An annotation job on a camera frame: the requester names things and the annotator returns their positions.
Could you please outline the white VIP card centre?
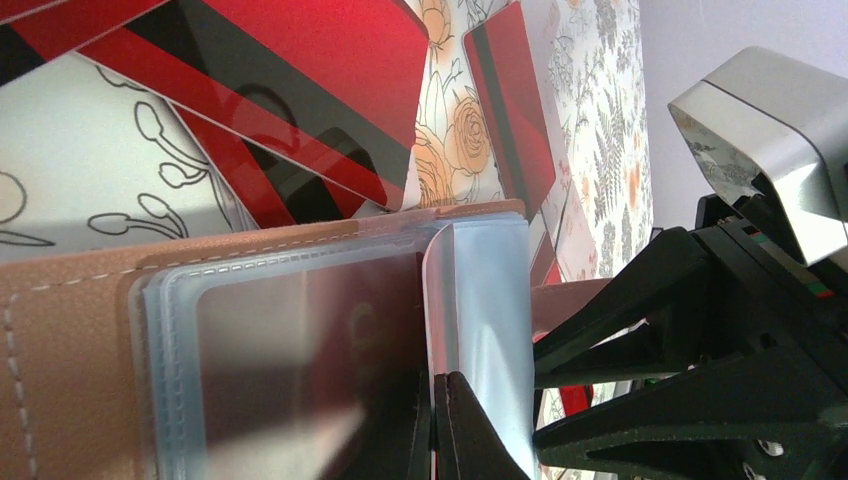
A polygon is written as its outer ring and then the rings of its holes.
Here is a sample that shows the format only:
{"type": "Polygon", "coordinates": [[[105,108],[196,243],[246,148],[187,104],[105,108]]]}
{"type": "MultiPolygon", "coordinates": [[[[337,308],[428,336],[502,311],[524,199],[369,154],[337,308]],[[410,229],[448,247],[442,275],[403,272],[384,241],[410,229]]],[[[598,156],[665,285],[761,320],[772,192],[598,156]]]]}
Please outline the white VIP card centre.
{"type": "Polygon", "coordinates": [[[548,285],[586,279],[595,273],[597,251],[572,172],[574,123],[567,112],[575,50],[567,26],[571,8],[566,1],[524,1],[522,11],[552,154],[541,164],[554,169],[553,183],[541,188],[543,202],[531,223],[536,242],[531,282],[548,285]]]}

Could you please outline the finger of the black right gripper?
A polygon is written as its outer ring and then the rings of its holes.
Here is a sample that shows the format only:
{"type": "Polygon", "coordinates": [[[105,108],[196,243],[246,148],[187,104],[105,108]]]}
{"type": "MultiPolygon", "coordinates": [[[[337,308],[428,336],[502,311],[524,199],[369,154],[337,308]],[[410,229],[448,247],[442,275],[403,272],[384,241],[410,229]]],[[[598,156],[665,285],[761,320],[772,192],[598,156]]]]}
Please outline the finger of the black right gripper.
{"type": "Polygon", "coordinates": [[[662,231],[535,345],[536,388],[686,370],[701,356],[711,270],[694,234],[680,227],[662,231]]]}
{"type": "Polygon", "coordinates": [[[547,466],[642,479],[844,479],[847,396],[794,346],[696,368],[533,436],[547,466]]]}

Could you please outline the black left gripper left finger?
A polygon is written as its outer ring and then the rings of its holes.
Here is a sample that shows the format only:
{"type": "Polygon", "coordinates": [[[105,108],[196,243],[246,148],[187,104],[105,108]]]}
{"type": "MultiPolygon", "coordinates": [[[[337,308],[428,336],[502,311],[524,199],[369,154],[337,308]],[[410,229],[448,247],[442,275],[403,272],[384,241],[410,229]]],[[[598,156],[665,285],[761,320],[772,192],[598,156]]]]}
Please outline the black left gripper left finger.
{"type": "Polygon", "coordinates": [[[429,377],[405,372],[385,387],[346,479],[431,477],[429,377]]]}

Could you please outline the red card black stripe upright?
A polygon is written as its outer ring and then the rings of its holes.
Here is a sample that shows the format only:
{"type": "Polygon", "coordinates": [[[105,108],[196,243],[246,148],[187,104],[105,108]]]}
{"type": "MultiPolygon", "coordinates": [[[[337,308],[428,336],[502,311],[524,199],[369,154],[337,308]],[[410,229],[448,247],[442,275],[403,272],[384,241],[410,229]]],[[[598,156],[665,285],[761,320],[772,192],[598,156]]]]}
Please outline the red card black stripe upright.
{"type": "Polygon", "coordinates": [[[533,217],[556,173],[521,5],[499,10],[463,44],[505,195],[533,217]]]}

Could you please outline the red card pair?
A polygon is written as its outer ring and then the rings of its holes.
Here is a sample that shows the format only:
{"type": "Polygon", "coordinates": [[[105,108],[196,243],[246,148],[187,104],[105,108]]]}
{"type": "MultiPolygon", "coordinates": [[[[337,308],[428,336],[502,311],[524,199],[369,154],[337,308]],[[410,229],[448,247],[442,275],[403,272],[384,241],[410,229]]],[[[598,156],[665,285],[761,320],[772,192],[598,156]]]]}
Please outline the red card pair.
{"type": "Polygon", "coordinates": [[[428,36],[403,1],[5,1],[1,81],[78,53],[170,102],[263,227],[407,205],[428,36]]]}

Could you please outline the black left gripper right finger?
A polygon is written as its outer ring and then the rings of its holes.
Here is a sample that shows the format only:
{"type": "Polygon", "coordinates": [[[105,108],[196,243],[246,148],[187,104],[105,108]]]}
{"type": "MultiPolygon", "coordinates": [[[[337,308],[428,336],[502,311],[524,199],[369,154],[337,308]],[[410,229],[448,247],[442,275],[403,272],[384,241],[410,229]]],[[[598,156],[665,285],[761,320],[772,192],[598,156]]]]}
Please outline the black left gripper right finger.
{"type": "Polygon", "coordinates": [[[464,375],[434,377],[436,477],[525,479],[506,450],[464,375]]]}

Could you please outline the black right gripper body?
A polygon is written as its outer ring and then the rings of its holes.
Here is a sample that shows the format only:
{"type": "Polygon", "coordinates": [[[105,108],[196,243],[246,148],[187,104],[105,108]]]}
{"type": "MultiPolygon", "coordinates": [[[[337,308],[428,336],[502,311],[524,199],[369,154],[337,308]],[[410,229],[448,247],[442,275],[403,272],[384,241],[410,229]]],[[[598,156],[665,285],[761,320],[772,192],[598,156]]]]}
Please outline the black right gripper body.
{"type": "Polygon", "coordinates": [[[783,234],[763,231],[715,194],[699,199],[696,233],[755,307],[760,345],[798,344],[816,367],[847,390],[847,256],[806,266],[780,244],[783,234]]]}

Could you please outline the tan leather card holder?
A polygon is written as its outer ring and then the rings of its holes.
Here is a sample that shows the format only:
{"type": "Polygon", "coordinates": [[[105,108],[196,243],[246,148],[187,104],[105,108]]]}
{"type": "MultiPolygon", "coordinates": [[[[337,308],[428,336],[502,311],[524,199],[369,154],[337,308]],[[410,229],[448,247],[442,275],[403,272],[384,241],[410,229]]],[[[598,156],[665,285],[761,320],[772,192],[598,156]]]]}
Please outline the tan leather card holder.
{"type": "Polygon", "coordinates": [[[535,479],[533,286],[503,201],[1,268],[5,479],[535,479]]]}

